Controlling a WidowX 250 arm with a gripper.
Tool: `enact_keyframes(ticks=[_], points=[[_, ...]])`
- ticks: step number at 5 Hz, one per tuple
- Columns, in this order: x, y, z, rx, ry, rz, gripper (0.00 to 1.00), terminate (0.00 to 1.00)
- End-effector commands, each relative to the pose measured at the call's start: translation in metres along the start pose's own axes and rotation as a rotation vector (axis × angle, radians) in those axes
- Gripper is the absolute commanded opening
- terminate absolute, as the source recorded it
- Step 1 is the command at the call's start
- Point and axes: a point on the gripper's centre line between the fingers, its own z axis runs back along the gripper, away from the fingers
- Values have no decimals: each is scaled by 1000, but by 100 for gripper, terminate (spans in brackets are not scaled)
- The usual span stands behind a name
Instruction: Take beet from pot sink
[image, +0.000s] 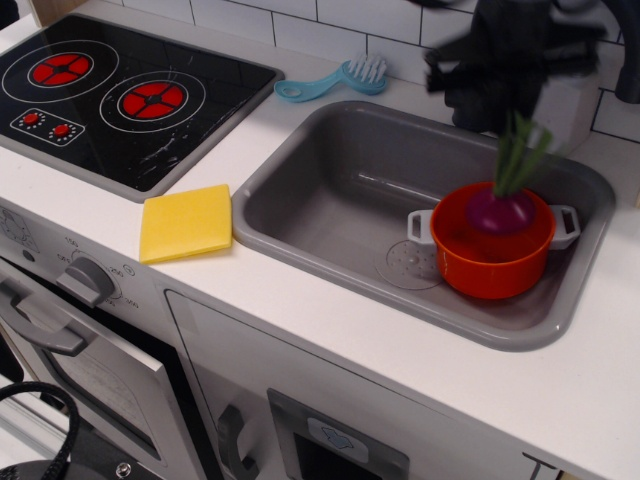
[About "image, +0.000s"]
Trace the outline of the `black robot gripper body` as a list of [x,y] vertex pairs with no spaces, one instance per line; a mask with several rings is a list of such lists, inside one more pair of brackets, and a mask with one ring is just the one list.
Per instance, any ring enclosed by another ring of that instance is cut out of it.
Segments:
[[590,75],[602,37],[549,9],[477,9],[468,33],[425,53],[426,89],[444,94],[455,126],[500,135],[513,113],[533,116],[550,77]]

